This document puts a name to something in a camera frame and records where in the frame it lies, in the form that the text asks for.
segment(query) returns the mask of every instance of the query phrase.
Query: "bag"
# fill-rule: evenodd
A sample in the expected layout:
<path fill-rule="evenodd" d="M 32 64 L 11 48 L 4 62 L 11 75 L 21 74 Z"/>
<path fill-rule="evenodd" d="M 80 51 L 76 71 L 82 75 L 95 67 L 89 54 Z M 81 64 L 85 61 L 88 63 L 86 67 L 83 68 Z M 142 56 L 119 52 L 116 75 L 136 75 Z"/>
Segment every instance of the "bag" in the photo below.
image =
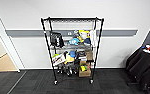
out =
<path fill-rule="evenodd" d="M 50 42 L 52 46 L 62 48 L 64 46 L 64 42 L 62 39 L 61 33 L 51 32 L 50 33 Z"/>

